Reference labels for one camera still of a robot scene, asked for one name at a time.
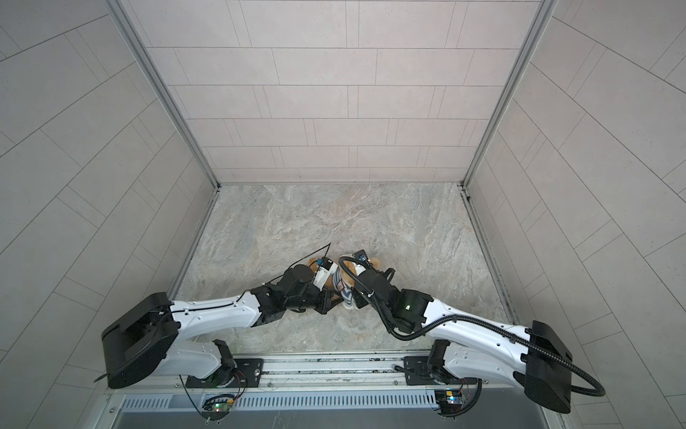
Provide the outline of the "blue white striped knit sweater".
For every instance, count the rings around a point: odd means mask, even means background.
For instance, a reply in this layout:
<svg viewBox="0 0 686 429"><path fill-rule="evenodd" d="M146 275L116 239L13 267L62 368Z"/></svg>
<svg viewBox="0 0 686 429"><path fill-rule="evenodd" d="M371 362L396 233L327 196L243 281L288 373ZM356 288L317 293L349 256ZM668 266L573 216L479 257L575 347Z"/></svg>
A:
<svg viewBox="0 0 686 429"><path fill-rule="evenodd" d="M332 274L332 285L333 288L339 293L343 299L343 305L346 309L353 309L355 307L355 302L353 298L353 289L344 280L343 272L338 266L336 271Z"/></svg>

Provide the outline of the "aluminium mounting rail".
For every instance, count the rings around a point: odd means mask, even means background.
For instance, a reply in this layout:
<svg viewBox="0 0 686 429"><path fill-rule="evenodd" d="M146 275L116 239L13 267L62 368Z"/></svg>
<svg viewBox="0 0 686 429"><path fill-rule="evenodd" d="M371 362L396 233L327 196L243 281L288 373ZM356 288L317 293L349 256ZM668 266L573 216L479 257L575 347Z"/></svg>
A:
<svg viewBox="0 0 686 429"><path fill-rule="evenodd" d="M207 379L222 365L233 366L236 359L262 359L264 367L259 385L267 378L284 375L287 378L371 377L387 374L403 364L405 356L428 356L428 363L445 369L454 377L473 377L484 382L525 385L528 375L541 377L545 357L533 350L496 359L446 340L437 340L430 350L417 354L324 354L284 355L267 357L233 357L224 341L197 343L184 341L180 346L141 352L105 352L105 379L112 389L123 389L150 376L179 375Z"/></svg>

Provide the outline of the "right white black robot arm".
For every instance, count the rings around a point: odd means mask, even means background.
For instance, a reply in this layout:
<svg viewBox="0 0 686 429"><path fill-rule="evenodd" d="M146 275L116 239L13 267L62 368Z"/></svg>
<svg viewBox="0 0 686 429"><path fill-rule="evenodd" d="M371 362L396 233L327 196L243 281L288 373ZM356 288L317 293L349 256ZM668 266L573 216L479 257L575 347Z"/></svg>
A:
<svg viewBox="0 0 686 429"><path fill-rule="evenodd" d="M572 372L559 361L572 361L573 355L549 325L489 321L423 292L398 290L373 268L345 264L343 270L396 339L435 339L434 374L444 384L464 378L499 381L523 388L530 400L546 409L570 413Z"/></svg>

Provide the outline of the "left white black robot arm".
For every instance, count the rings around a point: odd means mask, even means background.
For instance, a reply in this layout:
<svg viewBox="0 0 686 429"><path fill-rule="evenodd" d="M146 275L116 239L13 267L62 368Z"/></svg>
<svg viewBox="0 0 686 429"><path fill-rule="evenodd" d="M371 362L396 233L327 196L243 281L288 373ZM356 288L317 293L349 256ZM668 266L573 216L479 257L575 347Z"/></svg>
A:
<svg viewBox="0 0 686 429"><path fill-rule="evenodd" d="M222 340L200 343L198 336L267 325L287 311L314 309L325 315L341 302L333 289L316 283L306 265L287 269L275 283L227 299L181 301L156 292L102 332L104 377L111 389L164 375L191 377L203 387L223 387L238 378L230 348Z"/></svg>

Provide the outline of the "left small circuit board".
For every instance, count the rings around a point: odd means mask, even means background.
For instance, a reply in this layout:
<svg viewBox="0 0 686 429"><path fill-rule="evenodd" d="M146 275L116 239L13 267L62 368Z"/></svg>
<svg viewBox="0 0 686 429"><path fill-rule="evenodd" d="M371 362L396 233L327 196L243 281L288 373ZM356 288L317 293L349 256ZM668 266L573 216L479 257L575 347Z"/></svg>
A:
<svg viewBox="0 0 686 429"><path fill-rule="evenodd" d="M233 394L222 394L209 398L203 404L203 411L208 413L229 413L236 401Z"/></svg>

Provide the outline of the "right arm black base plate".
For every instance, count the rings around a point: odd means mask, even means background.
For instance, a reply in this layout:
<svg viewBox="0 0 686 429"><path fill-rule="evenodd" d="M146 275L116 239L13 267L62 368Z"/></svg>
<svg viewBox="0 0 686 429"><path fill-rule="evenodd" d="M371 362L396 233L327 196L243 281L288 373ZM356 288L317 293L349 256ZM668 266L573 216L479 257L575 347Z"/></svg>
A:
<svg viewBox="0 0 686 429"><path fill-rule="evenodd" d="M405 356L403 364L396 370L401 372L408 386L449 385L449 386L477 386L479 380L473 377L457 378L447 370L439 369L428 363L428 356Z"/></svg>

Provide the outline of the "right aluminium corner post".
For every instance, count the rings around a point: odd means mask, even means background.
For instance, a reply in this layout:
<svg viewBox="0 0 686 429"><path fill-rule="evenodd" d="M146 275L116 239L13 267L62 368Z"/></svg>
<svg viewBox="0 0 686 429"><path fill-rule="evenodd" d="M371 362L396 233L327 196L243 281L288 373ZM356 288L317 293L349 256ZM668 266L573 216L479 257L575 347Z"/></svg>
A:
<svg viewBox="0 0 686 429"><path fill-rule="evenodd" d="M536 14L534 15L532 25L526 34L525 40L523 41L523 46L521 47L512 70L507 77L506 84L503 87L502 93L498 99L498 103L496 104L496 107L491 115L491 119L489 119L487 123L480 144L475 151L473 161L467 170L466 178L464 178L462 182L462 188L465 191L467 191L474 180L479 165L485 156L489 143L491 143L498 125L507 111L508 104L513 98L521 78L525 74L525 69L532 59L532 55L543 32L545 31L546 25L550 21L556 3L557 1L554 0L541 1Z"/></svg>

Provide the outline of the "left aluminium corner post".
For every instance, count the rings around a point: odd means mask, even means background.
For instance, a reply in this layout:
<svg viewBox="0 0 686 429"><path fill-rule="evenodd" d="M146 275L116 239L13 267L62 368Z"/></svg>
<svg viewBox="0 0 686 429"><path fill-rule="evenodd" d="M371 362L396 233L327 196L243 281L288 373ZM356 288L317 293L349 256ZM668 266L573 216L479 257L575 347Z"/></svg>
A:
<svg viewBox="0 0 686 429"><path fill-rule="evenodd" d="M148 50L146 50L141 37L139 37L137 30L134 28L130 17L123 7L123 3L117 0L104 0L103 3L105 9L114 21L114 25L123 37L124 42L139 64L139 67L148 80L148 83L151 85L153 91L155 91L155 94L162 104L166 114L168 114L175 129L189 147L191 153L198 161L198 164L200 164L201 168L204 170L205 175L214 186L214 189L218 191L218 189L221 188L220 182L218 182L216 179L212 167L198 145L198 141L193 136L189 125L183 118L180 107L171 96L171 91L169 91L169 88L164 83L164 80L157 70L151 55L148 53Z"/></svg>

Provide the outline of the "right small circuit board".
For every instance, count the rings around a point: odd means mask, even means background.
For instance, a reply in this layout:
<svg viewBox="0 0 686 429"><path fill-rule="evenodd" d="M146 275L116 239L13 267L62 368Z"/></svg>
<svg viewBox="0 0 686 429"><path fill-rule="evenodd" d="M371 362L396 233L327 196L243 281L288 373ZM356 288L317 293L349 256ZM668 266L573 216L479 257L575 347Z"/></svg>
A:
<svg viewBox="0 0 686 429"><path fill-rule="evenodd" d="M437 412L445 418L454 418L463 413L466 400L462 391L440 390L434 392Z"/></svg>

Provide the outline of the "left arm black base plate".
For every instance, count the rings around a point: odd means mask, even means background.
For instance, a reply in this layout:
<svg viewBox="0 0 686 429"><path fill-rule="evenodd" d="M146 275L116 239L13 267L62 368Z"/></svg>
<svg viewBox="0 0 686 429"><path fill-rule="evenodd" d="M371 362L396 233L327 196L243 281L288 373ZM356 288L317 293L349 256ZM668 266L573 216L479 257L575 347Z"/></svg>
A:
<svg viewBox="0 0 686 429"><path fill-rule="evenodd" d="M185 386L190 389L257 388L263 367L262 359L236 359L233 366L222 365L207 379L188 376Z"/></svg>

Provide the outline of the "aluminium corner post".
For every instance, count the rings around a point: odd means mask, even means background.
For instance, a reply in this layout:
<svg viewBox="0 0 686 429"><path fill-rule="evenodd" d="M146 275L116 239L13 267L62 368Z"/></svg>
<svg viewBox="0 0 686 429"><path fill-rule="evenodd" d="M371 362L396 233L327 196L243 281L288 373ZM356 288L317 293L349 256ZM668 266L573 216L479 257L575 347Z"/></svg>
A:
<svg viewBox="0 0 686 429"><path fill-rule="evenodd" d="M114 21L114 25L123 37L124 42L139 64L139 67L148 80L148 83L151 85L153 91L155 91L155 94L162 104L166 114L168 114L175 129L189 147L191 153L198 161L198 164L200 164L201 168L204 170L205 175L214 186L214 189L218 191L218 189L221 188L220 182L218 182L216 179L212 167L198 145L198 141L193 136L189 125L183 118L180 107L171 96L171 91L169 91L169 88L164 83L164 80L157 70L151 55L148 53L148 50L146 50L141 37L139 37L137 30L134 28L130 17L123 7L123 3L117 0L104 0L103 3L105 9Z"/></svg>
<svg viewBox="0 0 686 429"><path fill-rule="evenodd" d="M512 70L507 77L506 84L503 87L502 93L498 99L498 103L496 104L496 107L491 115L491 119L489 119L487 123L480 144L475 151L473 161L467 170L466 178L464 178L462 182L462 188L465 191L467 191L474 180L479 165L485 156L489 143L491 143L498 125L507 111L508 104L513 98L521 78L525 74L525 69L532 59L532 55L543 32L545 31L546 25L550 21L556 3L557 1L554 0L541 1L536 14L534 15L532 25L526 34L525 40L523 41L523 46L521 47Z"/></svg>

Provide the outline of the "small circuit board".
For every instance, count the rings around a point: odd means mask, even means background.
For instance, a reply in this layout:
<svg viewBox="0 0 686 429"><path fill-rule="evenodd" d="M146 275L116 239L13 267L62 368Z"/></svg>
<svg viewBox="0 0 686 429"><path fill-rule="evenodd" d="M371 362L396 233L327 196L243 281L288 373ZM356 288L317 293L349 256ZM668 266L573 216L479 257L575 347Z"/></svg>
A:
<svg viewBox="0 0 686 429"><path fill-rule="evenodd" d="M222 394L209 398L203 404L203 411L208 413L229 413L236 401L233 394Z"/></svg>
<svg viewBox="0 0 686 429"><path fill-rule="evenodd" d="M434 392L437 412L445 418L454 418L463 413L466 400L462 391L440 390Z"/></svg>

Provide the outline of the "white ventilation grille strip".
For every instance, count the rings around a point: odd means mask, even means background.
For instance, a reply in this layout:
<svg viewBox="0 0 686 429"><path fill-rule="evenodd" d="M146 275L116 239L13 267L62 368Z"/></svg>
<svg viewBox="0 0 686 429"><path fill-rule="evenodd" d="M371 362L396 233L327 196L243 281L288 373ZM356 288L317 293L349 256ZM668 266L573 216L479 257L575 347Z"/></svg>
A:
<svg viewBox="0 0 686 429"><path fill-rule="evenodd" d="M201 409L208 394L131 394L123 399L125 412L182 412ZM257 391L244 394L232 406L234 411L318 410L318 409L437 409L434 393L425 390L400 391Z"/></svg>

